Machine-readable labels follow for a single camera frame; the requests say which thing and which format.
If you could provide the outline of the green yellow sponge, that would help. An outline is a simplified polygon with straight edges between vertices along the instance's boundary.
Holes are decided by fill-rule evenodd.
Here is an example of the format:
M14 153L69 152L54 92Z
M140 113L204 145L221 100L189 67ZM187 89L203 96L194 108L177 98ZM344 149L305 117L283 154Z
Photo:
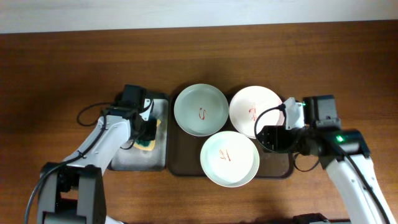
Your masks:
M157 127L160 126L161 120L157 119ZM155 140L153 141L135 141L133 147L143 151L152 151L155 148Z

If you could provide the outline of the white plate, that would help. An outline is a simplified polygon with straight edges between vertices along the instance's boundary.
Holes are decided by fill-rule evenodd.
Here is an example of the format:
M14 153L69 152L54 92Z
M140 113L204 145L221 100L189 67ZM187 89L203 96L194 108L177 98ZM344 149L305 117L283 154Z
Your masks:
M205 175L223 187L240 187L250 182L259 170L255 144L235 131L222 131L209 137L200 152Z

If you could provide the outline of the pale green plate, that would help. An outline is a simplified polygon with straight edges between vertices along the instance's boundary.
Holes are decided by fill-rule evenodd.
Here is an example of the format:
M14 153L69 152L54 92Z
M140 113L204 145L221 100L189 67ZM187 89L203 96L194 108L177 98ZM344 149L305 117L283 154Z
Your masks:
M199 83L186 87L175 99L174 116L186 133L203 137L218 132L227 122L229 104L216 87Z

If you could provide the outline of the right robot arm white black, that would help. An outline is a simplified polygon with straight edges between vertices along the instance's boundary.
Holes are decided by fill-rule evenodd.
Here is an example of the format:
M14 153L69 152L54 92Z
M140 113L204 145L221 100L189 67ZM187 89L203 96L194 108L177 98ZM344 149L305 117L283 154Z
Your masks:
M371 153L357 129L344 130L332 95L291 97L276 106L282 126L254 124L265 151L316 156L338 189L351 223L395 223L378 184Z

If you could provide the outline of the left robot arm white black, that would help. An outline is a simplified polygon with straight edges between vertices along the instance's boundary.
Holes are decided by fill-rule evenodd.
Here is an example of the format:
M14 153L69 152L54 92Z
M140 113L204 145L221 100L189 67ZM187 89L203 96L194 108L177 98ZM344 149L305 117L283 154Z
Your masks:
M126 85L75 152L43 166L31 194L38 198L37 223L117 222L107 214L103 174L123 145L145 133L153 105L145 88Z

